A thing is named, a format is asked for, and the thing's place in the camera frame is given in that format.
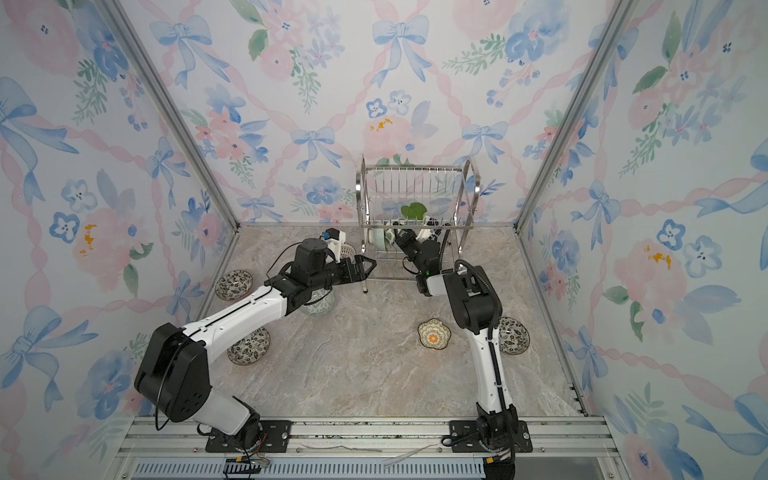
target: cable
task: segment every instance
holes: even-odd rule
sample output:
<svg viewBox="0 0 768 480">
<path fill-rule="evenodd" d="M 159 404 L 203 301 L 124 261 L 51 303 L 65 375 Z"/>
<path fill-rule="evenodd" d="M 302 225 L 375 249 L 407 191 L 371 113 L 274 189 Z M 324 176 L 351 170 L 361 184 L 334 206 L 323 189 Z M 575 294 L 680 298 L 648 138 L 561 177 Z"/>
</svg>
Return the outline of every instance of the cable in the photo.
<svg viewBox="0 0 768 480">
<path fill-rule="evenodd" d="M 165 428 L 165 426 L 168 424 L 168 421 L 170 420 L 170 416 L 166 415 L 165 423 L 163 426 L 159 426 L 157 422 L 157 412 L 160 410 L 160 395 L 163 393 L 163 385 L 165 384 L 165 379 L 168 377 L 168 371 L 170 370 L 170 366 L 174 364 L 174 358 L 179 353 L 179 350 L 181 350 L 181 347 L 184 346 L 184 342 L 179 342 L 177 344 L 176 350 L 174 351 L 174 354 L 170 356 L 170 360 L 168 361 L 168 365 L 165 367 L 165 372 L 163 373 L 163 379 L 160 381 L 160 388 L 157 389 L 157 399 L 154 403 L 154 429 L 158 432 Z"/>
</svg>

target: marble floor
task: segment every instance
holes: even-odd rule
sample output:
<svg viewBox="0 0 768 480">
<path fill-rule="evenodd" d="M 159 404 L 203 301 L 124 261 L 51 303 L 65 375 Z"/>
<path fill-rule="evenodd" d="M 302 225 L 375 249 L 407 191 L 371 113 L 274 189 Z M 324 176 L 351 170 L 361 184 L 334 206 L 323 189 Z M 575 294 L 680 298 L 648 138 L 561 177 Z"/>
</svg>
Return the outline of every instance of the marble floor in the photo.
<svg viewBox="0 0 768 480">
<path fill-rule="evenodd" d="M 226 271 L 248 270 L 261 283 L 285 246 L 320 231 L 244 227 Z M 347 243 L 359 248 L 359 229 L 347 232 Z M 512 228 L 475 228 L 462 258 L 485 268 L 504 314 L 531 334 L 528 351 L 502 354 L 518 414 L 578 415 Z M 290 249 L 273 274 L 292 259 Z M 472 355 L 447 299 L 425 298 L 413 282 L 369 280 L 368 288 L 364 294 L 360 285 L 334 287 L 336 305 L 325 316 L 297 310 L 270 323 L 266 355 L 250 366 L 222 355 L 211 368 L 211 382 L 264 416 L 475 416 Z M 208 311 L 227 304 L 214 298 Z M 419 342 L 417 326 L 433 317 L 452 331 L 443 350 Z"/>
</svg>

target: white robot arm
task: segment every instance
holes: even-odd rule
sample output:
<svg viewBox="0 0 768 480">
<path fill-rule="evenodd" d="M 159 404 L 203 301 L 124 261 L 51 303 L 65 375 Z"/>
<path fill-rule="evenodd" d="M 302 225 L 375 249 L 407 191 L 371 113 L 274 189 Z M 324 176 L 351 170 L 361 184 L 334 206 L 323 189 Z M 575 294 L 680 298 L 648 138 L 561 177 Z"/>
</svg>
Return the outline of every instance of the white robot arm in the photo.
<svg viewBox="0 0 768 480">
<path fill-rule="evenodd" d="M 416 237 L 412 230 L 400 230 L 396 240 L 419 268 L 419 292 L 447 295 L 458 326 L 470 340 L 479 386 L 477 435 L 489 450 L 509 449 L 514 461 L 512 433 L 518 430 L 518 417 L 498 349 L 501 302 L 481 267 L 459 260 L 454 270 L 439 272 L 436 242 Z M 362 255 L 341 258 L 344 240 L 336 229 L 305 239 L 294 260 L 247 298 L 181 328 L 170 323 L 158 327 L 134 381 L 136 390 L 170 421 L 192 418 L 251 451 L 261 436 L 259 414 L 213 388 L 208 367 L 249 333 L 308 303 L 314 290 L 366 279 L 376 262 Z"/>
</svg>

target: floral wallpaper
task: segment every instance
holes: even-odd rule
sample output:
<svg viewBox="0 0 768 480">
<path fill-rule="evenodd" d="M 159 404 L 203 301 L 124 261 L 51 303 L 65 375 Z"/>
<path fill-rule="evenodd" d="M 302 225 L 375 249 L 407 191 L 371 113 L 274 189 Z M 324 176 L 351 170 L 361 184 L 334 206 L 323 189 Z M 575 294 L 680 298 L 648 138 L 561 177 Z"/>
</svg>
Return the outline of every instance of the floral wallpaper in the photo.
<svg viewBox="0 0 768 480">
<path fill-rule="evenodd" d="M 634 480 L 768 478 L 759 0 L 641 0 L 524 227 Z"/>
<path fill-rule="evenodd" d="M 614 0 L 123 7 L 242 221 L 355 223 L 364 154 L 368 165 L 460 165 L 473 155 L 475 218 L 507 223 Z M 576 151 L 592 155 L 585 143 Z"/>
<path fill-rule="evenodd" d="M 231 231 L 91 2 L 0 5 L 0 477 L 102 478 Z"/>
</svg>

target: wire rack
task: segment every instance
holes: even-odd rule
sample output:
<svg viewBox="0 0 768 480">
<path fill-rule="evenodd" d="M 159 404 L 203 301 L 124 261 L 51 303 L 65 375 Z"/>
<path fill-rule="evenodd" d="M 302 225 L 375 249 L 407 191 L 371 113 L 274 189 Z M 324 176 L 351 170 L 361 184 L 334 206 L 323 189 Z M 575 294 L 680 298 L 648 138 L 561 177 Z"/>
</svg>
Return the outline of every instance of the wire rack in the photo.
<svg viewBox="0 0 768 480">
<path fill-rule="evenodd" d="M 461 257 L 473 227 L 480 173 L 473 157 L 463 167 L 411 165 L 407 159 L 398 165 L 367 166 L 363 158 L 355 189 L 362 254 L 378 263 L 369 279 L 414 280 L 406 267 L 415 268 L 405 260 L 405 254 L 394 243 L 381 248 L 379 241 L 377 246 L 373 237 L 381 233 L 373 231 L 430 229 L 440 242 L 448 235 L 443 268 L 451 267 Z"/>
</svg>

